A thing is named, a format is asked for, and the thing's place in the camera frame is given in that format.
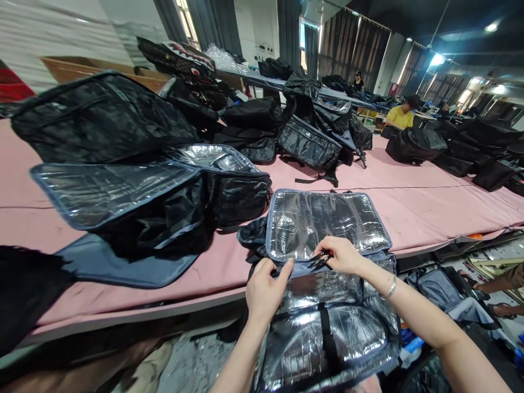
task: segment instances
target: woman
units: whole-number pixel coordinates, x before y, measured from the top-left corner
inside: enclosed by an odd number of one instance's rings
[[[357,71],[355,73],[355,80],[353,81],[353,86],[355,86],[356,90],[364,93],[364,81],[362,80],[362,72]]]
[[[316,253],[325,250],[331,250],[334,255],[327,260],[333,270],[356,274],[368,281],[391,303],[410,329],[435,349],[455,393],[511,393],[475,343],[428,299],[361,256],[347,239],[327,236],[318,245]],[[268,258],[256,266],[247,284],[249,317],[246,327],[211,393],[249,391],[260,344],[282,301],[293,270],[293,260],[282,267],[277,279],[271,277],[275,268]]]

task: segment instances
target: finger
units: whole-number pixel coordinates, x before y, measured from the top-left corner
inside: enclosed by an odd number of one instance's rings
[[[285,286],[288,283],[289,276],[291,276],[291,272],[293,272],[293,266],[295,265],[295,261],[293,258],[289,258],[288,261],[285,263],[284,266],[282,266],[282,269],[280,270],[280,274],[277,278],[277,285],[280,285],[281,287],[285,288]]]
[[[262,273],[262,274],[265,274],[265,275],[270,275],[271,272],[274,269],[276,269],[276,268],[277,267],[275,266],[275,264],[273,263],[273,261],[271,259],[264,258],[255,267],[255,270],[254,270],[253,274],[255,275],[256,273]]]

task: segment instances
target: backpack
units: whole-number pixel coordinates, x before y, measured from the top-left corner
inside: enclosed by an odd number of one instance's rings
[[[435,159],[447,148],[446,142],[436,131],[406,128],[388,141],[386,153],[400,163],[421,164]]]
[[[46,163],[113,163],[200,141],[180,110],[112,71],[26,100],[11,125]]]

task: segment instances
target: person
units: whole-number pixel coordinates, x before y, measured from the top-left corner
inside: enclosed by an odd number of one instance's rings
[[[443,365],[456,393],[510,393],[508,386],[475,343],[447,314],[415,289],[362,257],[351,242],[340,237],[325,237],[315,250],[331,250],[327,264],[345,274],[356,274],[370,283],[391,303],[395,311],[420,338],[431,345]],[[275,315],[287,285],[293,260],[290,259],[273,279],[273,262],[265,258],[255,267],[247,283],[249,310],[246,327],[233,352],[210,390],[211,393],[248,392],[260,344]]]
[[[392,108],[386,119],[387,126],[393,126],[401,130],[413,126],[413,111],[420,107],[420,96],[413,94],[406,98],[406,101],[399,106]]]
[[[518,289],[524,287],[524,263],[518,264],[504,274],[495,279],[483,283],[476,284],[473,288],[491,294],[502,290]],[[499,317],[512,317],[514,315],[524,315],[524,306],[510,306],[505,303],[500,303],[493,307],[493,312]]]
[[[362,72],[357,71],[355,73],[355,80],[353,81],[353,86],[355,86],[357,91],[364,93],[364,81],[362,80]]]

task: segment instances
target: clear plastic wrap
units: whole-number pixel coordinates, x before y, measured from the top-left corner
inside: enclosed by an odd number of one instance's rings
[[[90,230],[195,178],[198,171],[163,161],[142,166],[41,164],[31,174],[72,228]]]
[[[223,49],[219,49],[215,44],[210,44],[207,47],[206,55],[215,61],[215,65],[220,71],[227,71],[240,75],[249,74],[249,68],[247,68],[247,66],[237,64],[229,53]]]
[[[259,173],[260,170],[245,156],[224,145],[187,145],[166,150],[170,158],[201,168],[220,171]]]
[[[266,248],[271,259],[306,261],[325,236],[350,239],[363,255],[391,247],[366,194],[311,193],[280,189],[271,200]]]

